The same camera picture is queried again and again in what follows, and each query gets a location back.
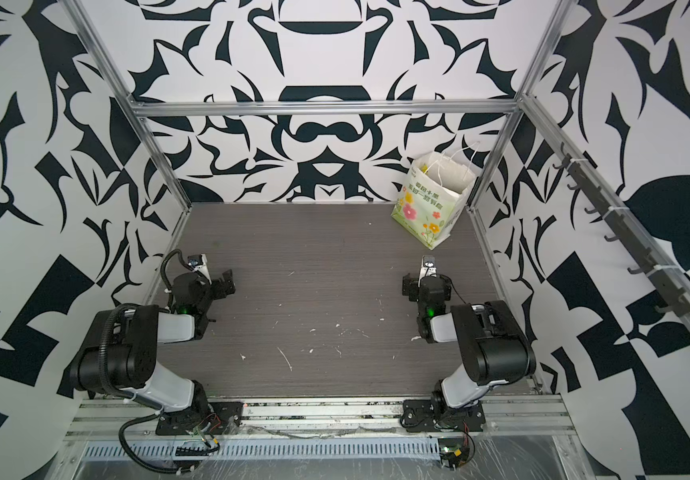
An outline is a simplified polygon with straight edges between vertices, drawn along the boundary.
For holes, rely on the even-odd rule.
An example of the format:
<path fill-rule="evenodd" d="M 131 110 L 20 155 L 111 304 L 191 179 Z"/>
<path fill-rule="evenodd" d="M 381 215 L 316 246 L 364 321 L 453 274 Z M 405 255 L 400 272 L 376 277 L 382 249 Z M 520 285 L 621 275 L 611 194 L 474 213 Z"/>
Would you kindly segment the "white floral paper bag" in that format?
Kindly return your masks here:
<path fill-rule="evenodd" d="M 391 218 L 427 249 L 450 235 L 478 179 L 476 167 L 456 155 L 430 152 L 409 169 Z"/>

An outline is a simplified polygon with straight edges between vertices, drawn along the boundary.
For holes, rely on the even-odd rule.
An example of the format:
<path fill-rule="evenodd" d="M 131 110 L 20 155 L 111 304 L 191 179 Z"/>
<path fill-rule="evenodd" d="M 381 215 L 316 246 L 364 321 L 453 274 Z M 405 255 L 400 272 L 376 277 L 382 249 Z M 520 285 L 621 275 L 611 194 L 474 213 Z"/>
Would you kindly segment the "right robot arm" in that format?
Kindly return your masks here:
<path fill-rule="evenodd" d="M 440 415 L 469 408 L 494 388 L 536 370 L 535 354 L 506 302 L 447 306 L 454 291 L 445 275 L 402 278 L 402 295 L 417 305 L 419 336 L 430 344 L 455 343 L 459 348 L 460 366 L 432 394 L 433 409 Z"/>

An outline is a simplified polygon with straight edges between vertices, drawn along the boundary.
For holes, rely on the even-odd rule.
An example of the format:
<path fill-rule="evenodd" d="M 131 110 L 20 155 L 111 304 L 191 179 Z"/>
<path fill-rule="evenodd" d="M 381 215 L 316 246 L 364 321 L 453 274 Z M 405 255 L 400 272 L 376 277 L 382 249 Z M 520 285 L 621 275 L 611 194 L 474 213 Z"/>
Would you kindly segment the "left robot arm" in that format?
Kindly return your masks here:
<path fill-rule="evenodd" d="M 163 366 L 158 347 L 202 339 L 212 322 L 212 303 L 235 292 L 231 270 L 213 280 L 196 271 L 174 280 L 169 310 L 126 304 L 98 312 L 68 369 L 71 386 L 164 414 L 207 416 L 210 407 L 203 386 Z"/>

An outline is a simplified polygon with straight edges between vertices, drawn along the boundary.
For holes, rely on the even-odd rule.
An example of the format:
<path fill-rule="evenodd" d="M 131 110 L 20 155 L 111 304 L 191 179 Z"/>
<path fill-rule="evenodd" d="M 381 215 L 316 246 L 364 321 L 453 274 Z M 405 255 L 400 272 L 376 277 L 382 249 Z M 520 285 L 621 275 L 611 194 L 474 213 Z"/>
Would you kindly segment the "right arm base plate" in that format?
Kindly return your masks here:
<path fill-rule="evenodd" d="M 482 432 L 486 418 L 480 404 L 449 409 L 430 399 L 404 400 L 400 426 L 410 433 L 441 431 Z"/>

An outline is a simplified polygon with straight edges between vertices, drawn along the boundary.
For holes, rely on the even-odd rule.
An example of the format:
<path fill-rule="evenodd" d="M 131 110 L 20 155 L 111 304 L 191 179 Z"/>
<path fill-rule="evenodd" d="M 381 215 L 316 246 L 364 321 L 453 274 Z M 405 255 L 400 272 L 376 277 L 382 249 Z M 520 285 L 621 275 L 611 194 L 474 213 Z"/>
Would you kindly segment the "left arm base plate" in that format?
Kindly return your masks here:
<path fill-rule="evenodd" d="M 237 429 L 242 422 L 244 403 L 240 401 L 210 402 L 204 411 L 193 408 L 165 413 L 155 430 L 158 436 L 186 434 L 222 435 Z"/>

